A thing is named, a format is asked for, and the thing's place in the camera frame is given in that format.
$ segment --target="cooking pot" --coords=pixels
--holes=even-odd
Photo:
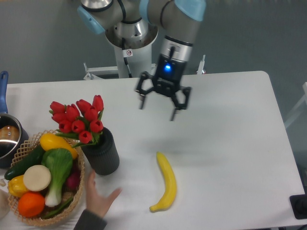
[[[6,89],[9,74],[3,71],[0,76],[0,168],[9,168],[17,149],[29,136],[20,122],[8,114]]]

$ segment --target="light blue joint cap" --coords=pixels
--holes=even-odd
[[[106,31],[97,20],[87,12],[82,6],[78,7],[78,14],[81,17],[84,24],[89,28],[94,34],[101,34]]]
[[[147,13],[148,3],[149,3],[149,0],[141,0],[141,2],[140,2],[140,7],[139,7],[139,11],[140,11],[141,17],[142,17],[146,22],[150,23],[150,21],[149,21],[149,19],[148,19],[148,13]]]
[[[206,9],[205,0],[175,0],[176,6],[188,17],[201,22]]]

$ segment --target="person's arm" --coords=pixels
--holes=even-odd
[[[111,195],[104,197],[98,194],[95,187],[95,171],[93,170],[86,183],[86,209],[81,214],[74,230],[103,230],[106,221],[103,217],[118,197],[121,189],[114,190]]]
[[[74,230],[103,230],[105,227],[106,221],[104,219],[85,209]]]

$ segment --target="fruit basket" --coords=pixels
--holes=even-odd
[[[21,144],[20,148],[17,150],[17,153],[15,154],[14,159],[12,160],[11,167],[14,166],[18,161],[22,160],[27,154],[29,154],[39,144],[40,138],[45,133],[55,134],[55,133],[57,133],[57,131],[54,131],[54,130],[47,131],[47,130],[45,130],[42,133],[38,133],[36,135],[33,135],[33,137],[30,138],[29,140],[26,140],[23,144]],[[76,144],[76,141],[73,140],[73,139],[65,138],[65,140],[68,143],[70,143],[71,145]],[[35,217],[32,217],[32,218],[25,218],[22,215],[20,215],[20,213],[18,211],[19,198],[10,195],[9,196],[9,205],[11,207],[11,211],[17,216],[17,218],[21,222],[26,223],[28,225],[32,225],[32,226],[52,225],[52,224],[59,222],[60,220],[63,220],[64,218],[66,218],[73,211],[73,209],[77,206],[77,204],[80,200],[80,197],[82,195],[82,191],[83,191],[84,171],[85,170],[84,170],[83,152],[82,152],[80,147],[77,147],[76,150],[78,152],[78,157],[77,157],[76,161],[77,161],[78,168],[81,172],[80,173],[80,184],[79,184],[79,186],[76,190],[71,190],[66,185],[63,185],[62,200],[61,200],[61,203],[60,203],[60,205],[61,205],[67,199],[69,199],[70,197],[73,197],[73,200],[70,203],[70,205],[66,209],[64,209],[61,213],[59,213],[56,216],[49,218],[49,219],[42,219],[41,217],[46,215],[48,212],[56,209],[56,207],[45,206],[43,212],[41,214],[39,214],[38,216],[35,216]]]

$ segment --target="banana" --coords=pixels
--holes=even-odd
[[[168,209],[174,202],[177,194],[177,183],[172,166],[161,152],[157,152],[157,161],[164,176],[165,192],[157,204],[149,207],[151,212]]]

